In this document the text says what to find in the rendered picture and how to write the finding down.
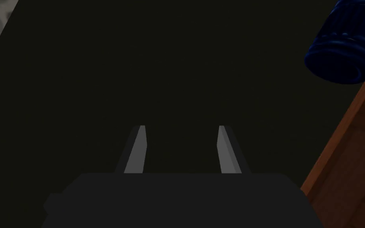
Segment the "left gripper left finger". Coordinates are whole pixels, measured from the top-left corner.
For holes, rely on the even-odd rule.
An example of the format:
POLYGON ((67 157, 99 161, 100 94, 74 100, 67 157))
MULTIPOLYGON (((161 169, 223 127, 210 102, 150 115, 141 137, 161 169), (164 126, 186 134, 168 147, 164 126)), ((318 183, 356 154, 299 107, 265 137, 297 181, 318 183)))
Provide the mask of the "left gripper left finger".
POLYGON ((144 125, 134 126, 123 148, 115 173, 143 173, 146 151, 146 127, 144 125))

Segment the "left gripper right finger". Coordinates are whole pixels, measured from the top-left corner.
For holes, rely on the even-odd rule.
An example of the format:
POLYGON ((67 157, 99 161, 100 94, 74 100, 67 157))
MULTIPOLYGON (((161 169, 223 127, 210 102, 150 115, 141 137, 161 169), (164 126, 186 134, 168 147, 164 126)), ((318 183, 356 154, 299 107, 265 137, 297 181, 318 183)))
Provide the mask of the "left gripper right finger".
POLYGON ((221 173, 251 173, 239 142, 230 126, 219 126, 217 152, 221 173))

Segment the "dark blue ribbed jar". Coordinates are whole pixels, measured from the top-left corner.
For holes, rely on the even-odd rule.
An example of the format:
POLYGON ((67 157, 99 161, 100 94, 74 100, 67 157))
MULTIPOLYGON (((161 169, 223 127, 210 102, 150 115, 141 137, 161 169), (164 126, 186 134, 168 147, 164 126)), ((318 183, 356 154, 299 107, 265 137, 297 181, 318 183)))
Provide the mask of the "dark blue ribbed jar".
POLYGON ((365 0, 338 0, 304 63, 314 75, 330 82, 365 82, 365 0))

